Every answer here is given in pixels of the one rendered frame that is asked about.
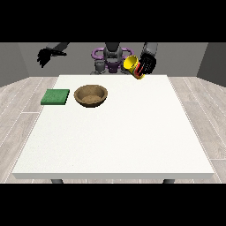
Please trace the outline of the brown wooden bowl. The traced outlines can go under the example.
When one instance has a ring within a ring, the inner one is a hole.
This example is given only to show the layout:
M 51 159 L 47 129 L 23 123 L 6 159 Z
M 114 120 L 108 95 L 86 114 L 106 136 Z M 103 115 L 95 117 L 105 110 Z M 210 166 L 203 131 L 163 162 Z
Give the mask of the brown wooden bowl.
M 104 103 L 108 91 L 100 85 L 84 85 L 74 92 L 77 103 L 86 108 L 95 108 Z

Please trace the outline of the yellow cup with melon print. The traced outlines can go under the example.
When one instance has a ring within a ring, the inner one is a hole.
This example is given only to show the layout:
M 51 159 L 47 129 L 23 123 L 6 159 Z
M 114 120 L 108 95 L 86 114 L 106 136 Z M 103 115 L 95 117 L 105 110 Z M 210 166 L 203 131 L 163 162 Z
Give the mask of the yellow cup with melon print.
M 135 78 L 143 79 L 144 74 L 138 73 L 139 59 L 135 55 L 130 55 L 124 60 L 124 68 Z

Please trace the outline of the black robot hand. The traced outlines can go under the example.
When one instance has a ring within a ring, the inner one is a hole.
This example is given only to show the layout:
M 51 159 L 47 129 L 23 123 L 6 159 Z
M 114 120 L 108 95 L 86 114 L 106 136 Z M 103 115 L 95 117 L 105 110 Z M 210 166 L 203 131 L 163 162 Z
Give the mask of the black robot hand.
M 137 73 L 141 74 L 150 74 L 153 72 L 156 66 L 156 59 L 154 56 L 148 53 L 143 53 L 139 60 L 139 67 Z
M 37 55 L 37 62 L 40 64 L 41 68 L 43 68 L 52 57 L 58 57 L 58 56 L 66 56 L 66 53 L 64 53 L 62 50 L 57 49 L 41 49 Z

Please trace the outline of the green square pad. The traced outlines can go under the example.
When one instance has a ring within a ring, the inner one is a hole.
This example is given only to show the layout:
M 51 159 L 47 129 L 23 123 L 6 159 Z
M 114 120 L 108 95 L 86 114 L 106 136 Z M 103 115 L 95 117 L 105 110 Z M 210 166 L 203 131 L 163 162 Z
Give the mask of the green square pad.
M 41 99 L 41 105 L 65 105 L 69 89 L 48 89 Z

